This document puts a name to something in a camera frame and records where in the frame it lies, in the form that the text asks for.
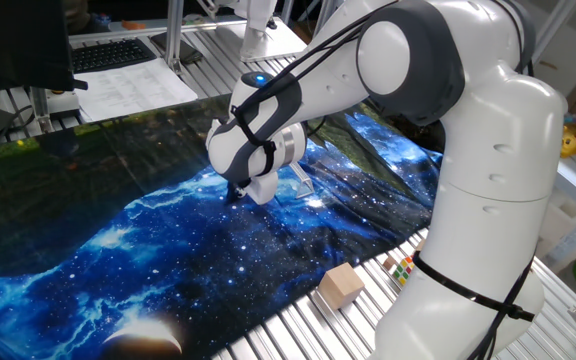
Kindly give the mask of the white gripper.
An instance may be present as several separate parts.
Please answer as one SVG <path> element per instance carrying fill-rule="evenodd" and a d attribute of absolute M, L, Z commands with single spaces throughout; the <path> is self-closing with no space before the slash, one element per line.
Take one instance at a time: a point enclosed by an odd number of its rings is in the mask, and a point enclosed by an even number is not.
<path fill-rule="evenodd" d="M 244 188 L 246 194 L 258 205 L 264 205 L 270 202 L 277 191 L 278 174 L 272 172 L 263 176 L 254 177 L 250 184 Z M 225 197 L 226 204 L 232 204 L 237 201 L 237 186 L 229 182 L 227 184 L 227 194 Z"/>

